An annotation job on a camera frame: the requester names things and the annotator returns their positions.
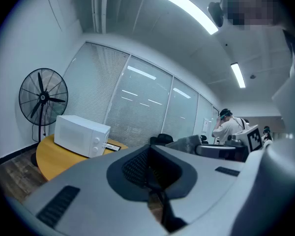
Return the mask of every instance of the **fan blade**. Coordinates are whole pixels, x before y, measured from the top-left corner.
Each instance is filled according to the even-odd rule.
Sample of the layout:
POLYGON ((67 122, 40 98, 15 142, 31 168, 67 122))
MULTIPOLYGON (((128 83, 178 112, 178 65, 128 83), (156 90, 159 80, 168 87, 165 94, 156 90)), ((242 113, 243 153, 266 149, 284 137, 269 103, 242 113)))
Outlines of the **fan blade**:
POLYGON ((35 114, 35 112, 37 111, 37 109, 39 108, 39 105, 40 105, 40 101, 35 105, 35 107, 33 108, 33 111, 30 115, 30 117, 32 118, 35 114))
POLYGON ((51 98, 51 97, 49 97, 49 100, 54 102, 65 102, 65 100, 60 100, 60 99, 51 98))
POLYGON ((42 93, 44 91, 44 87, 43 87, 43 82, 41 81, 40 73, 38 73, 38 83, 39 83, 40 92, 42 93))

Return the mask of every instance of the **electric fan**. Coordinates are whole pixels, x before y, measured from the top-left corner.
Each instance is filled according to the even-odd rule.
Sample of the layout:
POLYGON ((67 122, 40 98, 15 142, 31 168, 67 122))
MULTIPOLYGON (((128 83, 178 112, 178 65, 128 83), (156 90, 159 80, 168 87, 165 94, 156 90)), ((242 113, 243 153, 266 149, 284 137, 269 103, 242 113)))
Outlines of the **electric fan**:
MULTIPOLYGON (((31 72, 23 81, 19 104, 25 118, 38 125, 40 142, 41 126, 47 126, 62 115, 68 102, 68 89, 63 78, 54 70, 40 68, 31 72)), ((31 162, 37 166, 36 153, 31 162)))

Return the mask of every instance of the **black chair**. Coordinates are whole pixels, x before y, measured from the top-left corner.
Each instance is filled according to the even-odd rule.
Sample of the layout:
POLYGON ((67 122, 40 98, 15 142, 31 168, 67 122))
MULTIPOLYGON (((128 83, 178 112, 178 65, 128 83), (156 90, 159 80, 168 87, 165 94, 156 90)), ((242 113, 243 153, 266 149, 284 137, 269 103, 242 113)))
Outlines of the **black chair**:
POLYGON ((202 144, 208 144, 208 141, 207 141, 207 137, 206 136, 201 135, 201 143, 202 144))
POLYGON ((151 137, 149 139, 149 143, 151 145, 162 145, 165 146, 166 144, 170 144, 173 142, 173 138, 167 134, 159 134, 157 137, 151 137))

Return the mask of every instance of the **white microwave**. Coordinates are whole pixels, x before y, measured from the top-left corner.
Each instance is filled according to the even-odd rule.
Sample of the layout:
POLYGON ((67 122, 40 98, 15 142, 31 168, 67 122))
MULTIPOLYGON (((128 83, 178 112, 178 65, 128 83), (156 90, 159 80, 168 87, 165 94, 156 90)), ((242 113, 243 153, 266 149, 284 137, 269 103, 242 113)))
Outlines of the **white microwave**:
POLYGON ((95 157, 104 153, 110 126, 79 116, 57 116, 54 142, 77 154, 95 157))

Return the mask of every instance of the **round table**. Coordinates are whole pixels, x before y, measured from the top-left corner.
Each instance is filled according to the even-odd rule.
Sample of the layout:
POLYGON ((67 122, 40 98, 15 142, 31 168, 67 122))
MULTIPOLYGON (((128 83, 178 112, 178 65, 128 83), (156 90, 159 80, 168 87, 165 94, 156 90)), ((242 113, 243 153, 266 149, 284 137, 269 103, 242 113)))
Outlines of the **round table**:
MULTIPOLYGON (((108 143, 121 147, 120 149, 128 148, 126 145, 108 139, 108 143)), ((114 151, 105 149, 104 155, 114 151)), ((79 163, 88 157, 76 154, 54 143, 54 134, 44 138, 38 145, 36 150, 36 160, 42 175, 46 180, 51 180, 60 173, 69 169, 71 166, 79 163)))

